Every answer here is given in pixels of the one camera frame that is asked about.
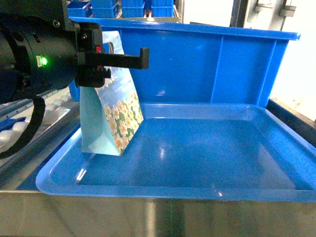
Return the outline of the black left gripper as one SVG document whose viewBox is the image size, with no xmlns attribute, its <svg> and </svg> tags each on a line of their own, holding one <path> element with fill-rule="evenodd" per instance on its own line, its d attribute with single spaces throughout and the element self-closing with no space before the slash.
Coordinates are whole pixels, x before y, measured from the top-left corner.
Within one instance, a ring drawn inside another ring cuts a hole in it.
<svg viewBox="0 0 316 237">
<path fill-rule="evenodd" d="M 148 69 L 149 48 L 141 48 L 140 55 L 107 54 L 103 49 L 102 28 L 97 23 L 78 22 L 76 86 L 102 87 L 111 78 L 106 67 Z"/>
</svg>

